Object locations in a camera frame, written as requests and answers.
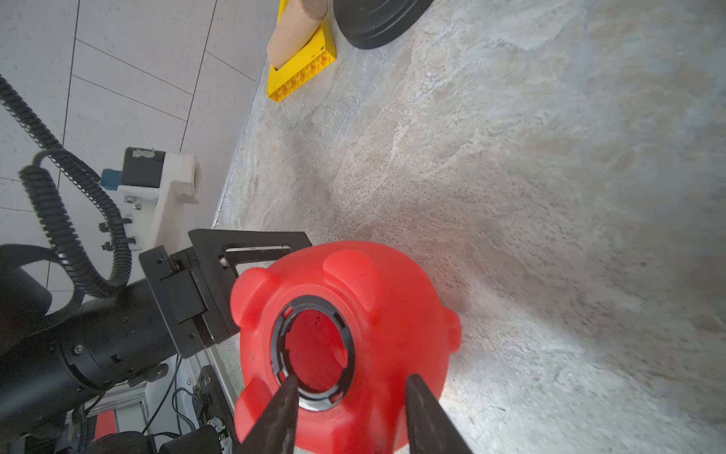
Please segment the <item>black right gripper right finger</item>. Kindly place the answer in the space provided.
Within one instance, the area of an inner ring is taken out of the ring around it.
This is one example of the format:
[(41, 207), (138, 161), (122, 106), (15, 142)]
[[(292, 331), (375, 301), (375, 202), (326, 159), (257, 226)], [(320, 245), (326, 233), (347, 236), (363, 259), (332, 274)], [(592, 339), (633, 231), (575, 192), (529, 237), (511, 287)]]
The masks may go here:
[(472, 454), (423, 378), (406, 379), (406, 430), (411, 454)]

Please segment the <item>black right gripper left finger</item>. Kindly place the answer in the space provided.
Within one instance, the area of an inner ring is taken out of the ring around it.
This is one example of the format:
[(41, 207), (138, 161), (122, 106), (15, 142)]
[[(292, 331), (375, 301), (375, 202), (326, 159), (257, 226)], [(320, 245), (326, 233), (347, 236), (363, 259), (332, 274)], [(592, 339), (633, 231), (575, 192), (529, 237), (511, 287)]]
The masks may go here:
[(289, 376), (254, 423), (238, 453), (291, 454), (299, 413), (299, 380)]

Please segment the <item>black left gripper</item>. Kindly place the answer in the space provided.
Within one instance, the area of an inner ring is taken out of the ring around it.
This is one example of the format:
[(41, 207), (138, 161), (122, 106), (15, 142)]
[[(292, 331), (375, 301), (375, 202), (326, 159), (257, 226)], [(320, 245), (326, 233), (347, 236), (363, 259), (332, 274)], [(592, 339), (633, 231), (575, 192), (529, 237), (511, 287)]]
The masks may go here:
[[(52, 437), (66, 414), (123, 381), (153, 375), (239, 332), (231, 295), (239, 267), (259, 267), (312, 245), (304, 232), (195, 229), (193, 248), (143, 253), (144, 279), (49, 321), (51, 294), (1, 249), (1, 434)], [(211, 301), (199, 291), (204, 281)]]

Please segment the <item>red piggy bank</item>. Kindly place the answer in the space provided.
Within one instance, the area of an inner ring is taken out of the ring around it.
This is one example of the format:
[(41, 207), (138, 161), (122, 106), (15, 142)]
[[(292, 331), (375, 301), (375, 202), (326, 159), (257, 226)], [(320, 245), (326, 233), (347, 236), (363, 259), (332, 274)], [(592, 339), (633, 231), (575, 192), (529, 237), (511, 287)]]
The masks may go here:
[(289, 376), (299, 382), (295, 444), (316, 453), (391, 453), (408, 442), (406, 380), (444, 390), (462, 325), (410, 257), (368, 241), (296, 251), (243, 272), (231, 295), (245, 382), (245, 438)]

